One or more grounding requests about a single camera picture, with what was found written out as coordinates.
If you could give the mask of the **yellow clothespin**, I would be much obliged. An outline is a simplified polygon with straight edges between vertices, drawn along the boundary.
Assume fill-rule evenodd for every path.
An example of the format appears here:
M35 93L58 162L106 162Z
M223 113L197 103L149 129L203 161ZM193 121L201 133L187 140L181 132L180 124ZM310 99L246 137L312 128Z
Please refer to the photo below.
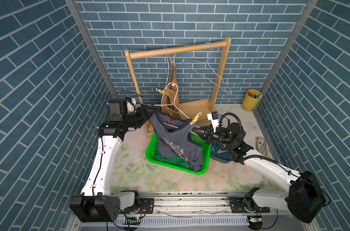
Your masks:
M202 112L197 113L197 115L196 115L196 116L193 118L193 120L190 122L190 125L195 124L195 123L199 120L199 118L200 118L201 115L202 115Z

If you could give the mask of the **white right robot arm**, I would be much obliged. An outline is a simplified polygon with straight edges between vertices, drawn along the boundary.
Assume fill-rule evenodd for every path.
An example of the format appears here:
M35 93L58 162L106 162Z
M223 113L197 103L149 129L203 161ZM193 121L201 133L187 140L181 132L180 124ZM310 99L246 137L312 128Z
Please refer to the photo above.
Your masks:
M231 123L227 128L219 129L210 125L192 131L206 144L224 144L233 162L260 172L282 188L280 191L252 188L244 196L244 205L248 211L275 208L290 212L304 223L311 223L319 211L331 203L329 195L321 189L313 173L285 167L259 153L244 141L245 131L240 124Z

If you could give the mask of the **pink wire hanger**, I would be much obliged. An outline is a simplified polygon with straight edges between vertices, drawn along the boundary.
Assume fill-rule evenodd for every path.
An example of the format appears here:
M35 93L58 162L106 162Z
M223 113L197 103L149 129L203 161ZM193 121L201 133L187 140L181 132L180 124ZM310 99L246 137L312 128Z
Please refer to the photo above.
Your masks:
M189 116L187 116L180 108L179 108L179 102L178 102L178 85L175 82L169 82L166 87L161 90L156 88L156 91L162 94L162 100L159 105L161 107L161 111L169 115L166 122L164 122L164 125L178 128L174 125L175 119L171 119L171 117L174 117L175 115L182 114L186 119L189 119Z

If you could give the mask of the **green tank top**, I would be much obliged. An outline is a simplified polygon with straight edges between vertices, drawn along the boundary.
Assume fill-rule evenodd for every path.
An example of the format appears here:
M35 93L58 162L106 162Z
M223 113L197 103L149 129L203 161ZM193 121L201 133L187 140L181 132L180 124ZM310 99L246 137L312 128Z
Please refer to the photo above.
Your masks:
M169 165L173 165L173 166L177 166L185 169L189 169L189 166L190 166L187 161L183 160L180 157L162 157L161 155L155 155L154 159L162 163L166 163Z

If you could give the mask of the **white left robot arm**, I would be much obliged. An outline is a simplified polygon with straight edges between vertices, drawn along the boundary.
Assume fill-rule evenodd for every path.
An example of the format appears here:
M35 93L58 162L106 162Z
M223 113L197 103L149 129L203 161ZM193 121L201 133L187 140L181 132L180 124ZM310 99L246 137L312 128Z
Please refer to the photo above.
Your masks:
M114 222L119 214L136 212L140 208L137 190L111 195L113 164L130 128L141 128L153 115L146 105L129 112L127 108L109 107L108 120L98 127L98 147L88 179L79 196L74 196L70 209L80 222Z

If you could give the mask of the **dark grey tank top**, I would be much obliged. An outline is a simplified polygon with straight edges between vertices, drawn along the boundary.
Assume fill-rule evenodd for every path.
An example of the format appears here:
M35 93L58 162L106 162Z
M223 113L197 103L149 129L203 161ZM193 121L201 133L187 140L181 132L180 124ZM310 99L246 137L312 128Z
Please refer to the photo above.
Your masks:
M174 125L178 128L164 125L169 115L162 112L159 106L153 108L150 122L158 135L155 155L180 157L189 163L190 170L199 171L203 167L202 145L191 138L191 131L196 125L190 125L191 119L175 119Z

